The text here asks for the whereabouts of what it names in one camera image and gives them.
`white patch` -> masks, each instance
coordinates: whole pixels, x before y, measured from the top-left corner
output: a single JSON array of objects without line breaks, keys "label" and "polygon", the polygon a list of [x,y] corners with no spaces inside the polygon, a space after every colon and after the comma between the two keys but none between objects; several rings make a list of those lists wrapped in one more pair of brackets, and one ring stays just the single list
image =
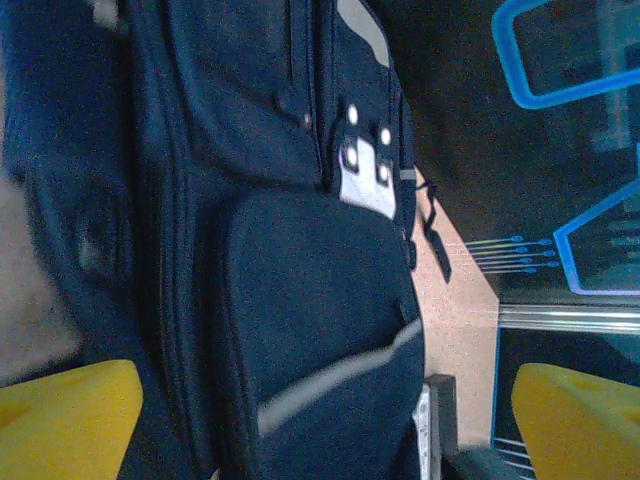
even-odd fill
[{"label": "white patch", "polygon": [[420,459],[420,480],[431,478],[431,398],[428,385],[422,386],[418,405],[413,411],[413,421],[418,434],[418,458]]},{"label": "white patch", "polygon": [[345,203],[368,208],[383,214],[393,220],[396,214],[396,196],[393,189],[393,172],[386,167],[386,185],[378,182],[376,171],[376,152],[370,143],[358,138],[357,141],[357,165],[358,171],[354,172],[349,165],[345,166],[347,159],[343,158],[343,150],[338,153],[338,162],[342,172],[340,185],[340,200]]}]

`blue frame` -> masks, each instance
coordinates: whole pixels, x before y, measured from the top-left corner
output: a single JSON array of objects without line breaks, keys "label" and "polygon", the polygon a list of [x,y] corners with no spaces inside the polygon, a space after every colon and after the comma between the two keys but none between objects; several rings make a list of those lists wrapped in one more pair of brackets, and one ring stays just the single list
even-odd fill
[{"label": "blue frame", "polygon": [[593,206],[581,215],[571,220],[569,223],[560,227],[553,233],[558,247],[558,255],[564,267],[564,273],[567,276],[569,289],[578,295],[616,295],[616,296],[634,296],[640,295],[640,290],[585,290],[580,283],[580,277],[576,268],[576,263],[569,244],[569,234],[578,228],[586,225],[591,220],[599,217],[607,210],[613,208],[620,202],[640,192],[640,178],[628,183],[620,190],[609,195],[597,205]]},{"label": "blue frame", "polygon": [[571,87],[534,95],[524,69],[520,49],[513,30],[518,15],[549,3],[552,0],[507,0],[493,14],[491,30],[502,69],[513,100],[522,108],[537,110],[581,100],[640,83],[640,68],[599,78]]}]

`black strap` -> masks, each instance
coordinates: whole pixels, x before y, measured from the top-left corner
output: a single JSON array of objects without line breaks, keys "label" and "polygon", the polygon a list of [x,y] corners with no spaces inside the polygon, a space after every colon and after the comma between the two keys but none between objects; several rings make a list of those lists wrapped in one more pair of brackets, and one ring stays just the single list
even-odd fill
[{"label": "black strap", "polygon": [[438,186],[431,180],[425,180],[425,182],[416,190],[422,190],[424,188],[427,189],[427,199],[431,206],[431,212],[429,213],[429,216],[425,218],[424,212],[420,210],[422,217],[422,229],[427,242],[431,246],[433,253],[436,255],[438,265],[440,266],[440,270],[444,276],[444,281],[449,283],[451,280],[451,262],[449,261],[449,256],[444,248],[444,243],[442,242],[440,234],[433,229],[433,223],[436,219],[435,201]]}]

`floor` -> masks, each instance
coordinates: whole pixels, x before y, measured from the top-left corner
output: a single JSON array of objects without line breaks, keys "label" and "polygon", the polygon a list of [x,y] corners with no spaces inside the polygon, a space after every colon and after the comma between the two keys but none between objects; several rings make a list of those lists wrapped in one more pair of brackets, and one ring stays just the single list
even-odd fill
[{"label": "floor", "polygon": [[[420,195],[419,203],[428,211],[424,193]],[[498,300],[439,205],[438,209],[436,229],[454,270],[449,285],[419,225],[414,235],[419,252],[414,279],[427,332],[426,374],[457,377],[460,442],[486,444]],[[20,190],[0,177],[0,387],[69,358],[79,346],[78,335],[56,311],[50,284],[36,264],[26,220]]]}]

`navy blue backpack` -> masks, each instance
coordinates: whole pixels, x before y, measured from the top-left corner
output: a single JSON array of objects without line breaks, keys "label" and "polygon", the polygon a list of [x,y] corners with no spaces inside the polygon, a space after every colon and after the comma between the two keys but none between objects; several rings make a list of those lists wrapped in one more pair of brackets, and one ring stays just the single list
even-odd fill
[{"label": "navy blue backpack", "polygon": [[411,117],[364,0],[1,8],[37,254],[84,360],[140,372],[121,478],[421,478]]}]

